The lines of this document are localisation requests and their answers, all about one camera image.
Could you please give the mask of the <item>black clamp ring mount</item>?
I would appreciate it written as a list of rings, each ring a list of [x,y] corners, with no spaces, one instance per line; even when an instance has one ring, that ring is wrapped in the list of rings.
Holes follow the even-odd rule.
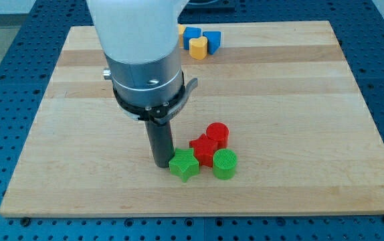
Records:
[[[182,111],[198,79],[184,82],[182,72],[113,72],[112,84],[127,116],[164,125]]]

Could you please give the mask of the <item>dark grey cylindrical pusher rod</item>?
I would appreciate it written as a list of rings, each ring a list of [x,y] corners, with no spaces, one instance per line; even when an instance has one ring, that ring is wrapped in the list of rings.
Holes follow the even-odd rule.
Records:
[[[160,125],[146,121],[145,127],[155,165],[160,168],[168,168],[169,161],[175,153],[170,122]]]

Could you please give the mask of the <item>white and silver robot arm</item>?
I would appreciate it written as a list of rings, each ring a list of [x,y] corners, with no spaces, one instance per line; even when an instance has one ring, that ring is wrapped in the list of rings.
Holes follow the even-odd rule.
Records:
[[[171,119],[185,106],[197,79],[184,81],[178,16],[183,0],[87,0],[120,108],[145,123],[156,166],[174,156]]]

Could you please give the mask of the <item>yellow block behind arm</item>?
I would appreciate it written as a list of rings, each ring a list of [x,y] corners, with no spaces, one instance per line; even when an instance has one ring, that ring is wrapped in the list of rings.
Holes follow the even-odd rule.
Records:
[[[179,47],[184,48],[183,34],[185,33],[186,27],[180,23],[177,24],[177,27],[178,27],[178,33],[179,33]]]

